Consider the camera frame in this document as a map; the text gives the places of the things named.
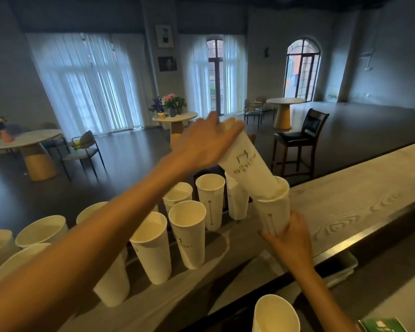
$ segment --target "forearm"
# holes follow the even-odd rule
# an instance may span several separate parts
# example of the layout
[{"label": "forearm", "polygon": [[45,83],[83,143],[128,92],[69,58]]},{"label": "forearm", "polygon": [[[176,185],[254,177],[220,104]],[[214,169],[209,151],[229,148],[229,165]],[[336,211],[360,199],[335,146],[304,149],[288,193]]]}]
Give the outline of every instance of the forearm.
[{"label": "forearm", "polygon": [[0,331],[59,328],[155,204],[188,174],[184,159],[166,156],[133,188],[1,282]]},{"label": "forearm", "polygon": [[326,332],[359,332],[312,266],[295,270],[293,275]]}]

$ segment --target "round table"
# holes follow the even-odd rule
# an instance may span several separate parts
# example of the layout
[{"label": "round table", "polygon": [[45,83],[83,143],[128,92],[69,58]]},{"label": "round table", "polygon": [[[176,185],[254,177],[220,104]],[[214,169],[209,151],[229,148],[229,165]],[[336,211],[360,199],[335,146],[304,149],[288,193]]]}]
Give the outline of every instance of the round table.
[{"label": "round table", "polygon": [[305,99],[300,98],[274,98],[266,101],[267,104],[277,104],[278,111],[273,127],[276,129],[292,129],[290,125],[290,105],[305,103]]},{"label": "round table", "polygon": [[40,142],[53,139],[59,135],[61,135],[59,129],[28,131],[20,134],[10,143],[3,142],[0,139],[0,149],[20,148],[31,180],[44,181],[56,176],[58,172],[52,158]]},{"label": "round table", "polygon": [[168,116],[164,119],[159,119],[158,117],[153,117],[152,120],[158,121],[158,122],[170,122],[171,124],[171,150],[174,148],[174,144],[177,141],[177,139],[181,136],[184,126],[183,121],[194,119],[198,116],[198,113],[196,112],[186,112],[177,116],[174,116],[173,118]]}]

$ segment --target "hand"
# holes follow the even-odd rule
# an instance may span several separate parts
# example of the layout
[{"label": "hand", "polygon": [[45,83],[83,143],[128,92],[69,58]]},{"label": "hand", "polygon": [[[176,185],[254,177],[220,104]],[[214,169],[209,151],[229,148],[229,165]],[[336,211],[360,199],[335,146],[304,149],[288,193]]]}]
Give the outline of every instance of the hand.
[{"label": "hand", "polygon": [[271,244],[281,261],[289,268],[292,274],[313,270],[312,243],[308,224],[297,211],[291,212],[288,227],[271,236],[261,233],[261,236]]},{"label": "hand", "polygon": [[227,131],[221,131],[216,112],[207,119],[197,119],[177,140],[173,153],[189,171],[198,171],[218,163],[244,129],[244,121],[236,121]]}]

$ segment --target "table base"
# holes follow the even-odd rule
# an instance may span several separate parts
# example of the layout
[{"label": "table base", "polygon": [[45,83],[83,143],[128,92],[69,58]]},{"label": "table base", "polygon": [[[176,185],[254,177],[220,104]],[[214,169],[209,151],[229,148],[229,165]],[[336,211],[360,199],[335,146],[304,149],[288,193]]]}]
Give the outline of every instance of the table base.
[{"label": "table base", "polygon": [[279,104],[273,127],[284,130],[292,129],[290,125],[290,104]]},{"label": "table base", "polygon": [[20,150],[32,181],[44,181],[58,174],[52,158],[40,143],[20,147]]},{"label": "table base", "polygon": [[174,149],[175,142],[183,133],[184,126],[182,121],[171,122],[171,150]]}]

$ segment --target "arched window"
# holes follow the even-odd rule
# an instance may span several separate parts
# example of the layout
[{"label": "arched window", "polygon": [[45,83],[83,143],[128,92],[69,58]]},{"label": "arched window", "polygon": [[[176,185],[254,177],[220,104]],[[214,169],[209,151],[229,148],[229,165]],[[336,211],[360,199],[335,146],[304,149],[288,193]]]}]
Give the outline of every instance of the arched window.
[{"label": "arched window", "polygon": [[318,73],[320,49],[309,39],[299,39],[288,47],[284,97],[311,101]]},{"label": "arched window", "polygon": [[210,108],[218,115],[224,114],[223,87],[223,41],[212,39],[207,41],[209,58]]}]

